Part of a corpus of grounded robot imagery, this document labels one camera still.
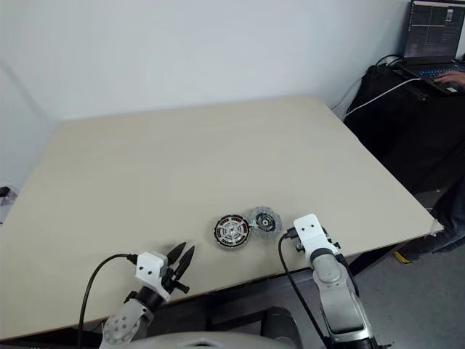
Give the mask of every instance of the laptop screen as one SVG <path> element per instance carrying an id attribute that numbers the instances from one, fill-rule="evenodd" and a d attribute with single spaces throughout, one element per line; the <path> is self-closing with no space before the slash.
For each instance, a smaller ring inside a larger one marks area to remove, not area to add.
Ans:
<path id="1" fill-rule="evenodd" d="M 404 58 L 408 63 L 444 63 L 455 58 L 465 1 L 411 3 Z"/>

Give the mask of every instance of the person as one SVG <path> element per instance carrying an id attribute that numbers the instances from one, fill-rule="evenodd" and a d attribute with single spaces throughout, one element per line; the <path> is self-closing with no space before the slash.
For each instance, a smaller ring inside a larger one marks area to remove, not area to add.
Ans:
<path id="1" fill-rule="evenodd" d="M 449 252 L 465 244 L 465 176 L 441 196 L 432 216 L 444 230 L 435 236 L 416 238 L 398 249 L 394 256 L 399 262 L 410 264 L 425 254 Z"/>
<path id="2" fill-rule="evenodd" d="M 465 87 L 465 72 L 463 71 L 450 71 L 449 73 L 445 73 L 439 75 L 434 82 L 455 82 L 463 87 Z"/>

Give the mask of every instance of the metal disc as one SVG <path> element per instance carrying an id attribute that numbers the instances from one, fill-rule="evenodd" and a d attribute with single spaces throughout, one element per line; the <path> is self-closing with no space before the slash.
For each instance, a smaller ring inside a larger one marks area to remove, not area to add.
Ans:
<path id="1" fill-rule="evenodd" d="M 254 209 L 250 214 L 249 222 L 251 231 L 262 238 L 275 238 L 283 229 L 279 214 L 266 206 Z"/>
<path id="2" fill-rule="evenodd" d="M 224 216 L 215 226 L 214 235 L 225 249 L 237 249 L 248 241 L 250 233 L 247 221 L 239 215 Z"/>

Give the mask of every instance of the beige table surface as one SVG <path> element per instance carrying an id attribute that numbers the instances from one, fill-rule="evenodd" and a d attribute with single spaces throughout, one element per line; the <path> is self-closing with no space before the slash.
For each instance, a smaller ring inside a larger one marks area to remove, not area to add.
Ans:
<path id="1" fill-rule="evenodd" d="M 189 296 L 282 273 L 277 241 L 252 236 L 226 252 L 213 239 L 221 216 L 262 205 L 287 228 L 315 213 L 346 255 L 425 235 L 432 223 L 311 97 L 71 121 L 0 228 L 0 338 L 75 324 L 90 274 L 118 252 L 195 244 L 182 279 Z M 283 245 L 293 269 L 306 266 Z M 117 311 L 137 289 L 134 266 L 110 262 L 86 320 Z"/>

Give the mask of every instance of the white wall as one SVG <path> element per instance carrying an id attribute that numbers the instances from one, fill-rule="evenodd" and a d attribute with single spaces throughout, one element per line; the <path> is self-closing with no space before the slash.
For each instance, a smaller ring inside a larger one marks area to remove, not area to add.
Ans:
<path id="1" fill-rule="evenodd" d="M 0 180 L 22 186 L 56 120 L 307 92 L 333 105 L 399 51 L 407 5 L 0 0 Z"/>

